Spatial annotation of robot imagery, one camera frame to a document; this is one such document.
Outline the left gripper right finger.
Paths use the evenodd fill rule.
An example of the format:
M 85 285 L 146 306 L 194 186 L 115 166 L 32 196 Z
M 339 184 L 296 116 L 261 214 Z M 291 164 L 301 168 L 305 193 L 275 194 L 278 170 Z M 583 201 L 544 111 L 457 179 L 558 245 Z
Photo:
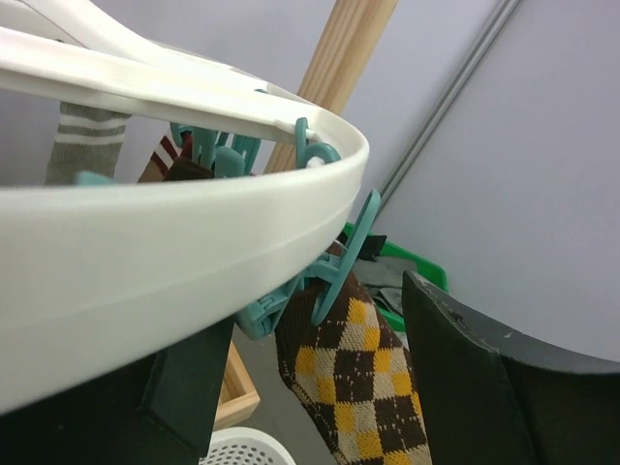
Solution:
M 524 334 L 416 272 L 402 301 L 433 463 L 618 463 L 618 362 Z

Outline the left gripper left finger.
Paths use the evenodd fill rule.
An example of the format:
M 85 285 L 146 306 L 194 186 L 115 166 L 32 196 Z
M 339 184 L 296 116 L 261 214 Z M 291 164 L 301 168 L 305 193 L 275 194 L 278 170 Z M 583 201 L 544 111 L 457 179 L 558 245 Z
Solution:
M 206 456 L 233 334 L 220 322 L 1 417 L 4 464 L 196 464 Z

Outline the white oval clip hanger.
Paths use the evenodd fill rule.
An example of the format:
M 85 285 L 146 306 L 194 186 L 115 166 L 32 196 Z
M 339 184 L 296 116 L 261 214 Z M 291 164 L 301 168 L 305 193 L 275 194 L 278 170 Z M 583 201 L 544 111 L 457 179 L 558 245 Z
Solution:
M 88 1 L 5 1 L 1 86 L 262 140 L 336 161 L 210 181 L 1 192 L 1 410 L 211 326 L 338 235 L 369 155 L 342 117 L 229 65 L 151 42 Z

